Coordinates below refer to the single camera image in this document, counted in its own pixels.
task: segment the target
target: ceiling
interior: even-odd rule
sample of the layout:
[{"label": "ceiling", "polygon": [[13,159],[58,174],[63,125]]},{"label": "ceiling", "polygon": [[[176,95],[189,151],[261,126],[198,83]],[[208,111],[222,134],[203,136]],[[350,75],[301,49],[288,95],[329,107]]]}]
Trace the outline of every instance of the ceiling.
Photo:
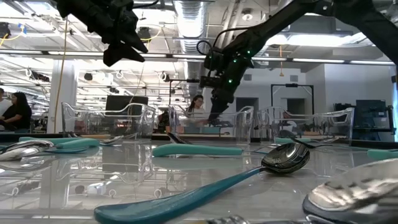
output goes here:
[{"label": "ceiling", "polygon": [[[215,37],[223,30],[223,24],[228,16],[227,8],[232,0],[206,1],[207,17],[206,32],[204,38],[211,43]],[[380,7],[391,5],[392,1],[378,1]],[[241,12],[234,12],[237,17],[236,27],[247,27],[261,23],[278,8],[278,0],[243,0],[238,9],[250,11],[252,19],[245,21]],[[167,6],[172,6],[173,2],[165,1]],[[149,53],[163,54],[182,54],[182,48],[178,27],[177,16],[172,10],[155,9],[136,9],[135,14],[140,21],[138,27],[149,27],[149,32],[153,38],[148,44]],[[324,17],[316,15],[306,15],[299,22],[292,24],[290,30],[277,35],[269,40],[264,47],[262,56],[270,57],[298,57],[298,58],[342,58],[342,59],[364,59],[374,60],[383,56],[377,47],[366,38],[362,38],[358,30],[347,26],[336,19],[325,20]],[[10,38],[18,37],[15,40],[4,41],[1,49],[17,50],[46,50],[63,51],[65,19],[59,16],[59,12],[54,8],[53,2],[46,0],[31,1],[11,1],[0,0],[0,22],[8,22],[11,30]],[[332,23],[334,31],[324,29],[324,25]],[[307,42],[298,40],[298,35],[305,35]],[[328,37],[337,37],[341,40],[344,47],[329,45],[325,47]],[[101,42],[100,36],[95,33],[87,32],[87,27],[76,17],[68,17],[67,51],[83,52],[102,52],[107,45]],[[109,92],[109,88],[95,88],[90,85],[103,86],[123,86],[118,88],[125,95],[147,95],[154,106],[165,106],[169,103],[169,84],[161,80],[162,74],[168,74],[170,78],[184,79],[185,63],[181,60],[173,62],[146,61],[144,63],[122,60],[112,67],[104,65],[98,59],[75,59],[77,67],[80,68],[78,84],[85,86],[78,89],[78,103],[103,108],[104,99]],[[314,65],[309,63],[288,63],[286,67],[298,68],[306,72]],[[41,83],[49,84],[39,80],[33,80],[30,71],[38,72],[51,79],[53,59],[52,58],[23,58],[0,55],[0,82],[1,83]],[[269,69],[280,67],[280,62],[270,62]],[[86,73],[93,74],[92,81],[86,81]],[[137,89],[136,87],[150,86],[151,89]],[[198,89],[197,85],[173,82],[176,88],[173,101],[178,104],[188,103],[188,89]],[[32,93],[35,100],[40,100],[46,105],[46,98],[49,99],[49,86],[7,86],[8,90],[25,91]]]}]

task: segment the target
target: exposed ductwork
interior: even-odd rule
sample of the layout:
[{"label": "exposed ductwork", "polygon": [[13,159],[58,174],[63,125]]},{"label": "exposed ductwork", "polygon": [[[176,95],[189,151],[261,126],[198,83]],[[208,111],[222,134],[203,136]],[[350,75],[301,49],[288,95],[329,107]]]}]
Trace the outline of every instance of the exposed ductwork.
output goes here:
[{"label": "exposed ductwork", "polygon": [[[204,38],[206,27],[206,8],[207,3],[194,0],[175,1],[175,11],[177,13],[177,26],[181,37]],[[198,40],[181,40],[181,48],[185,54],[197,54]],[[200,78],[204,68],[200,62],[184,62],[185,78]],[[188,86],[190,96],[195,96],[196,86]]]}]

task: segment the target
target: doorway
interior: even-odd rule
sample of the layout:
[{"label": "doorway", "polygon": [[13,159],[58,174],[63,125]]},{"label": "doorway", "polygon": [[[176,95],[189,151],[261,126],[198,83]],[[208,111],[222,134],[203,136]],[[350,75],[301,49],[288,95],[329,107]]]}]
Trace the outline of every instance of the doorway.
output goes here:
[{"label": "doorway", "polygon": [[259,111],[259,98],[246,98],[246,97],[237,97],[236,98],[236,112],[240,111],[245,106],[252,106],[254,107],[254,118],[253,124],[251,127],[251,137],[258,138],[259,133],[253,130],[259,124],[259,118],[257,116],[257,112]]},{"label": "doorway", "polygon": [[287,111],[291,114],[305,114],[305,99],[286,99]]}]

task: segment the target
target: clear plastic bin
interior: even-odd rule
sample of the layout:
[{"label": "clear plastic bin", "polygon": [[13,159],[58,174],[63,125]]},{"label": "clear plastic bin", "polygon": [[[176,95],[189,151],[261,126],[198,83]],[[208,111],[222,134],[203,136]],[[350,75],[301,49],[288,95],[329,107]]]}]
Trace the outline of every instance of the clear plastic bin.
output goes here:
[{"label": "clear plastic bin", "polygon": [[282,107],[271,106],[260,110],[261,141],[295,137],[322,141],[331,138],[347,139],[353,135],[354,108],[314,115],[290,114]]},{"label": "clear plastic bin", "polygon": [[130,103],[121,111],[90,110],[62,103],[64,134],[73,132],[98,138],[123,135],[124,141],[150,141],[154,118],[155,108],[140,103]]},{"label": "clear plastic bin", "polygon": [[179,105],[170,105],[170,132],[182,138],[250,144],[253,112],[254,108],[247,106],[237,113],[220,114],[218,119],[208,122],[211,113],[189,113]]}]

